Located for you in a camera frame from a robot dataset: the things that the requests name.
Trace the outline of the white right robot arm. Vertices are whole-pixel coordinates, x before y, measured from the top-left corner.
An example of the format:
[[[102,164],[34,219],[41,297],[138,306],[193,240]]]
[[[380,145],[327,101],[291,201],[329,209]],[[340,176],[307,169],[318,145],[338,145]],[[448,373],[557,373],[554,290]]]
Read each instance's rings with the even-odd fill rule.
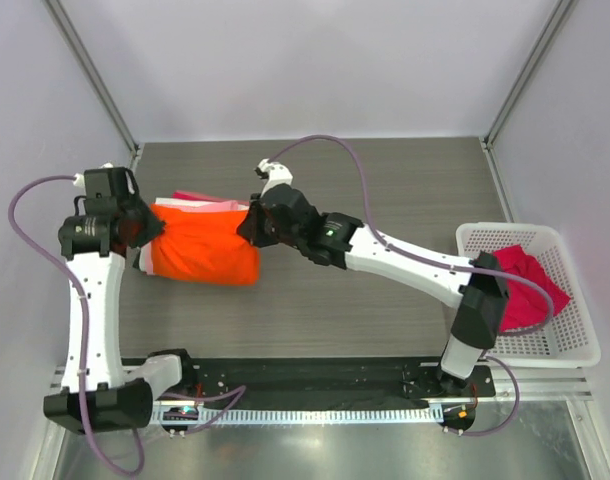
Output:
[[[472,382],[482,354],[496,343],[509,301],[498,260],[476,259],[395,245],[362,220],[339,212],[321,213],[304,194],[280,184],[252,196],[237,234],[254,247],[283,244],[320,266],[381,276],[412,287],[455,309],[450,335],[435,369],[441,393],[458,395]]]

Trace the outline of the orange t shirt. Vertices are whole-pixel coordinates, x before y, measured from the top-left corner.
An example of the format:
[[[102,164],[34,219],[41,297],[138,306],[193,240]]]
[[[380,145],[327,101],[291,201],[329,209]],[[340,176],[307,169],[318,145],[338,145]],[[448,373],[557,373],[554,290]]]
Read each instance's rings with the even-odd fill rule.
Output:
[[[152,274],[226,286],[250,286],[259,280],[259,250],[237,233],[245,210],[191,212],[156,204],[151,208],[164,222],[163,233],[141,253]]]

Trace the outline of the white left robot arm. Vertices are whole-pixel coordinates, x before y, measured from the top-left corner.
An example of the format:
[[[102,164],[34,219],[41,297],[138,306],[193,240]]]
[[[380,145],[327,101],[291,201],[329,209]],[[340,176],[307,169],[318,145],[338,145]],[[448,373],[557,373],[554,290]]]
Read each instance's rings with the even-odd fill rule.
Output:
[[[133,172],[106,165],[79,175],[85,190],[58,231],[71,284],[68,358],[58,393],[43,400],[47,419],[81,434],[146,427],[155,400],[190,397],[198,385],[183,348],[148,355],[125,372],[119,346],[119,297],[126,253],[164,229],[140,196]]]

